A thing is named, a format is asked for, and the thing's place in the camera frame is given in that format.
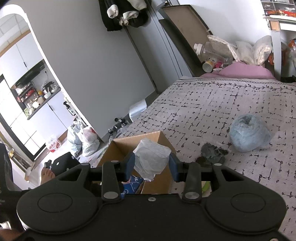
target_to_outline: kitchen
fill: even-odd
[[[0,44],[0,122],[34,161],[51,136],[66,138],[75,113],[21,16],[0,19]]]

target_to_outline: glass door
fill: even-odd
[[[45,141],[27,120],[23,109],[0,77],[0,122],[20,149],[32,160],[45,148]]]

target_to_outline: person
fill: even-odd
[[[40,185],[52,180],[55,178],[55,174],[47,168],[41,170],[41,182]],[[10,229],[0,229],[0,241],[12,241],[20,236],[21,233],[17,230]]]

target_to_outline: white arch trim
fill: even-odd
[[[69,102],[71,102],[71,104],[74,106],[75,110],[76,110],[76,111],[78,112],[78,114],[83,118],[83,120],[86,122],[86,124],[89,125],[89,126],[91,126],[91,124],[88,122],[88,120],[85,118],[85,116],[81,113],[81,111],[80,111],[80,110],[78,109],[78,107],[75,105],[75,103],[73,102],[73,100],[71,99],[71,97],[68,95],[68,93],[66,92],[65,88],[64,88],[63,85],[61,84],[59,78],[58,78],[57,75],[55,74],[53,68],[51,67],[50,63],[48,62],[48,60],[47,60],[47,58],[46,58],[46,56],[45,56],[45,54],[44,54],[44,52],[43,52],[43,50],[42,50],[40,44],[38,43],[38,40],[37,40],[36,35],[35,35],[35,33],[34,33],[33,29],[32,29],[32,26],[31,26],[31,24],[30,24],[30,21],[29,21],[29,19],[28,19],[27,14],[24,12],[24,10],[23,10],[20,6],[18,6],[18,5],[16,5],[16,4],[9,4],[9,5],[6,5],[6,6],[2,7],[2,9],[0,10],[0,18],[3,18],[4,16],[9,15],[9,14],[18,14],[18,15],[21,15],[21,16],[24,18],[24,20],[26,21],[26,23],[27,23],[28,26],[29,26],[29,29],[31,30],[31,33],[32,33],[32,35],[33,35],[33,38],[34,38],[34,40],[35,40],[35,42],[36,42],[36,44],[37,44],[37,47],[38,47],[38,49],[39,49],[41,55],[42,55],[43,58],[44,58],[44,61],[46,62],[46,64],[47,64],[49,70],[51,71],[52,75],[53,75],[54,78],[56,79],[57,83],[58,83],[59,86],[61,87],[61,90],[62,90],[63,95],[67,98],[67,100],[68,100]]]

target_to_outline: countertop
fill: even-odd
[[[47,98],[41,105],[39,105],[38,106],[38,108],[36,109],[36,110],[34,110],[34,112],[28,117],[28,119],[27,120],[29,120],[29,119],[31,119],[31,117],[33,116],[33,115],[35,115],[35,113],[37,112],[37,111],[39,111],[41,108],[42,108],[42,106],[44,106],[52,97],[54,97],[57,93],[59,93],[60,92],[60,90],[61,90],[61,88],[58,88],[58,90],[56,91],[56,92],[54,92],[49,98]]]

